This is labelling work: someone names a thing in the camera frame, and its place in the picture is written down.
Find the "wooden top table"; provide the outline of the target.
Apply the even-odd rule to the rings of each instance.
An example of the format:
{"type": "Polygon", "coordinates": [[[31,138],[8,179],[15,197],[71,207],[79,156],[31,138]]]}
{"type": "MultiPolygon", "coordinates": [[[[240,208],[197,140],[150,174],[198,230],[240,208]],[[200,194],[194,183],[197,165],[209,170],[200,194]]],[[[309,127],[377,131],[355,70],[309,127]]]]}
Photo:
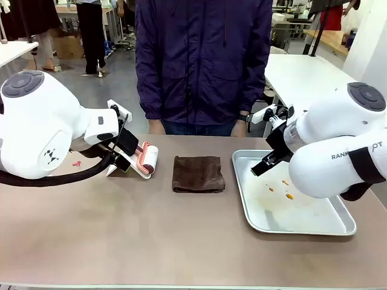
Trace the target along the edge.
{"type": "Polygon", "coordinates": [[[342,38],[343,31],[324,30],[315,55],[324,58],[338,57],[346,59],[348,48],[342,45],[342,38]]]}

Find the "small white table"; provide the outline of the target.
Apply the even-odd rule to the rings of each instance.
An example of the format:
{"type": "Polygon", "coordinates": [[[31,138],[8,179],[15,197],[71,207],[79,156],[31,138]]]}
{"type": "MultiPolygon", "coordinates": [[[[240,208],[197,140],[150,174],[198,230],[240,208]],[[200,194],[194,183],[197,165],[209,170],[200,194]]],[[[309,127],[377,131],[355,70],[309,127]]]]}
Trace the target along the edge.
{"type": "Polygon", "coordinates": [[[0,68],[39,46],[37,42],[8,41],[0,43],[0,68]]]}

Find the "person in black trousers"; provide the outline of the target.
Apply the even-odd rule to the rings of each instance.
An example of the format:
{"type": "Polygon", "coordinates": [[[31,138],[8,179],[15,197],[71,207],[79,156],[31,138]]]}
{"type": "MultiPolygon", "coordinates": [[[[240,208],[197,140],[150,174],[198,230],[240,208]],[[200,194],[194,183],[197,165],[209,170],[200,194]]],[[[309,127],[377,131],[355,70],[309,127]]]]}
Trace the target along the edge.
{"type": "Polygon", "coordinates": [[[75,0],[86,59],[85,73],[97,74],[105,63],[102,4],[100,0],[75,0]]]}

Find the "black slanted stand pole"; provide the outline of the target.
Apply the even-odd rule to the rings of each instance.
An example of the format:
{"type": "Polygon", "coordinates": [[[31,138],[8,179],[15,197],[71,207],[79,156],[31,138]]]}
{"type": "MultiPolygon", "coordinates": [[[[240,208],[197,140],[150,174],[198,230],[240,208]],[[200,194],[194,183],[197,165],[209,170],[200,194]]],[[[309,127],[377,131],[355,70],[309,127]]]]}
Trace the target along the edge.
{"type": "Polygon", "coordinates": [[[319,46],[319,43],[320,43],[320,40],[321,40],[321,37],[322,37],[322,33],[324,32],[324,27],[325,27],[325,23],[326,23],[326,15],[325,14],[326,13],[324,11],[320,14],[319,31],[318,31],[318,34],[317,34],[317,38],[315,39],[312,52],[310,54],[311,57],[316,57],[317,49],[318,49],[318,46],[319,46]]]}

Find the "pink handled white lint roller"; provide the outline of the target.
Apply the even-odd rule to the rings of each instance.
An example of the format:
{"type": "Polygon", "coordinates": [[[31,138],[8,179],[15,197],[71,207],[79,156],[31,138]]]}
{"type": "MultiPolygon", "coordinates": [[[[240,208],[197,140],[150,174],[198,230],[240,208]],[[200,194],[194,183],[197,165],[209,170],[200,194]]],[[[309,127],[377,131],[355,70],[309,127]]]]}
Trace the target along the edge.
{"type": "Polygon", "coordinates": [[[135,152],[138,155],[137,167],[144,173],[153,174],[157,165],[159,149],[148,141],[138,146],[135,152]]]}

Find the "person's left hand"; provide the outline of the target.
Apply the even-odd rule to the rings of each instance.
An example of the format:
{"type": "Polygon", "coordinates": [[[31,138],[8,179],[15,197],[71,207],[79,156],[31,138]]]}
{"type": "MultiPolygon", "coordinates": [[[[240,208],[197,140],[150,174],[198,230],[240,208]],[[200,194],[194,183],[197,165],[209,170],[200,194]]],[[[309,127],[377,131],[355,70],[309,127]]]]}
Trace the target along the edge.
{"type": "Polygon", "coordinates": [[[247,136],[247,123],[242,120],[237,120],[230,134],[231,137],[246,137],[247,136]]]}

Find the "person in red apron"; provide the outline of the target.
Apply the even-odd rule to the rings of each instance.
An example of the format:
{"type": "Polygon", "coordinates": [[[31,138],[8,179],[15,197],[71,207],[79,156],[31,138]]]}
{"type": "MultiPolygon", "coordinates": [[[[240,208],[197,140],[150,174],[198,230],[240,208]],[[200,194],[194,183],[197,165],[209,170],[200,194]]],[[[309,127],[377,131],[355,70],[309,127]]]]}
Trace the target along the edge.
{"type": "Polygon", "coordinates": [[[346,16],[351,9],[358,10],[361,0],[348,0],[348,5],[343,8],[343,5],[336,5],[329,9],[328,12],[322,12],[320,23],[324,24],[324,30],[340,31],[342,29],[342,17],[346,16]]]}

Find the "large white table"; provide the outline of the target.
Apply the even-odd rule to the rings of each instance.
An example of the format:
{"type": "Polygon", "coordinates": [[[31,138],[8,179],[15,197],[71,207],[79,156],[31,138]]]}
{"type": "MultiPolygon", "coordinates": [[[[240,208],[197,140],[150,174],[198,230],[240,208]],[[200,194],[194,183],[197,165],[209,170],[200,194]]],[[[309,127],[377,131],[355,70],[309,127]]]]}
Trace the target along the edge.
{"type": "Polygon", "coordinates": [[[304,109],[355,81],[319,56],[297,54],[270,54],[265,78],[275,92],[274,103],[304,109]]]}

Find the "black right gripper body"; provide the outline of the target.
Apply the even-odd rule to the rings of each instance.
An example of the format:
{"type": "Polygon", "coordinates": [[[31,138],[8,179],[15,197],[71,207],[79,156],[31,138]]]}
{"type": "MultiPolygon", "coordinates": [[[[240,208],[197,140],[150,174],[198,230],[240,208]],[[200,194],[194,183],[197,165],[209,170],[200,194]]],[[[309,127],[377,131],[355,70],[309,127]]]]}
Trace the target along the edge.
{"type": "Polygon", "coordinates": [[[267,144],[272,148],[272,152],[268,154],[269,160],[290,160],[293,152],[288,148],[284,139],[284,131],[286,123],[282,123],[265,139],[267,144]]]}

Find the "brown cardboard box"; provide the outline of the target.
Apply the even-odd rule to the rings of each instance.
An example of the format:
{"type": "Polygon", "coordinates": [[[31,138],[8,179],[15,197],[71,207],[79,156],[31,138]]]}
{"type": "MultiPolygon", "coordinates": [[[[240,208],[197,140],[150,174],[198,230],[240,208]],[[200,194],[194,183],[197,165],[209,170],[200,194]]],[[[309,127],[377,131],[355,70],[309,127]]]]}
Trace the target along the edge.
{"type": "Polygon", "coordinates": [[[79,37],[54,37],[53,43],[59,59],[81,59],[84,55],[82,40],[79,37]]]}

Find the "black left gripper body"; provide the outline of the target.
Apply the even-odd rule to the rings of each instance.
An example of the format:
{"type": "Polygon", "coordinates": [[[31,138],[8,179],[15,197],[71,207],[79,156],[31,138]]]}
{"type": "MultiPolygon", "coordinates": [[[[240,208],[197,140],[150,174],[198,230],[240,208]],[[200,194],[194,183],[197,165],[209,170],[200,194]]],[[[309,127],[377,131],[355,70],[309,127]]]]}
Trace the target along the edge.
{"type": "Polygon", "coordinates": [[[127,156],[132,156],[138,149],[138,138],[128,130],[122,130],[117,137],[116,145],[127,156]]]}

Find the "person's right hand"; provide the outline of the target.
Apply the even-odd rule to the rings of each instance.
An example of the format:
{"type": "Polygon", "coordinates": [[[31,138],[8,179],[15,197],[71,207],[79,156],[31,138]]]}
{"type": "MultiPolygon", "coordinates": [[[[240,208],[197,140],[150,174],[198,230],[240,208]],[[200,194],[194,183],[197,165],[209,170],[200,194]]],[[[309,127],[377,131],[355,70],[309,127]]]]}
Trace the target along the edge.
{"type": "Polygon", "coordinates": [[[154,135],[165,135],[165,129],[161,120],[149,120],[149,133],[154,135]]]}

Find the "person in purple jacket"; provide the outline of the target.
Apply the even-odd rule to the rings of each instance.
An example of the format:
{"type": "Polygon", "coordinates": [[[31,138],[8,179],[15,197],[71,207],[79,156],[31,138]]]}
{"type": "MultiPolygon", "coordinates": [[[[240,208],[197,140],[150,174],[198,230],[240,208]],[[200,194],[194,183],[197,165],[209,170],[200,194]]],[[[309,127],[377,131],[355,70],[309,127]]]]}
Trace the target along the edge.
{"type": "Polygon", "coordinates": [[[167,135],[231,137],[265,88],[273,0],[138,0],[140,106],[167,135]]]}

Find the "brown cloth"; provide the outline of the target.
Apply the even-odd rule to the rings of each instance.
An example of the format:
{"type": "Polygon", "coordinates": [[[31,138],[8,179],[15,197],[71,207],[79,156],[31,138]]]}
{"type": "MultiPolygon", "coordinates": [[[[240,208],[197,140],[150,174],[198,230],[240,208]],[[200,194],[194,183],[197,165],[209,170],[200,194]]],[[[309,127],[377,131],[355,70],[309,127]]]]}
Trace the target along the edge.
{"type": "Polygon", "coordinates": [[[175,156],[172,189],[177,193],[220,193],[226,187],[218,156],[175,156]]]}

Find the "person in dark coat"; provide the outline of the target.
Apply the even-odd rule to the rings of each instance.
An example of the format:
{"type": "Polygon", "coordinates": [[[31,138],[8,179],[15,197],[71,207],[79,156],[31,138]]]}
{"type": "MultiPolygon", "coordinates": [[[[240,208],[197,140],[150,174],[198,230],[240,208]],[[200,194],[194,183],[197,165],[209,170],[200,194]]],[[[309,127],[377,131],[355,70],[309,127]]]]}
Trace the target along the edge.
{"type": "Polygon", "coordinates": [[[27,69],[57,71],[53,60],[50,31],[60,28],[54,0],[9,0],[10,12],[7,35],[13,40],[32,40],[37,42],[36,51],[24,54],[27,69]]]}

